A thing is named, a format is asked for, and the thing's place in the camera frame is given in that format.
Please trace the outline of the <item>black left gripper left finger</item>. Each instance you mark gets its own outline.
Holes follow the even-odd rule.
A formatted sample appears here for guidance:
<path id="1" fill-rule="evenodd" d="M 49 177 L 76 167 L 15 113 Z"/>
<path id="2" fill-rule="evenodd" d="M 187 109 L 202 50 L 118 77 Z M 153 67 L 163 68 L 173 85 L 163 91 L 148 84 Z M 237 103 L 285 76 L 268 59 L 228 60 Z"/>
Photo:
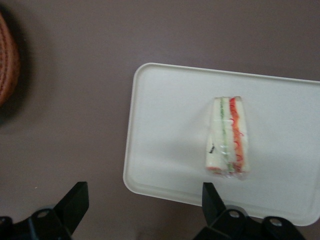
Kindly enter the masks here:
<path id="1" fill-rule="evenodd" d="M 86 181 L 77 182 L 53 207 L 35 211 L 17 223 L 9 216 L 0 217 L 2 240 L 71 240 L 89 208 Z"/>

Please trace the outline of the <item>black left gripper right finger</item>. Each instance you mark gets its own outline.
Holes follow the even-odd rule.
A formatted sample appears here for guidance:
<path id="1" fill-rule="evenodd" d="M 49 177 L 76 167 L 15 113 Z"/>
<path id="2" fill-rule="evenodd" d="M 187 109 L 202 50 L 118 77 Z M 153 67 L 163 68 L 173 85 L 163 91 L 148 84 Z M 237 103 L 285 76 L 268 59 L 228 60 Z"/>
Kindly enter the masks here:
<path id="1" fill-rule="evenodd" d="M 202 212 L 206 226 L 195 240 L 303 240 L 304 236 L 287 219 L 267 216 L 252 219 L 238 206 L 226 206 L 211 182 L 202 185 Z"/>

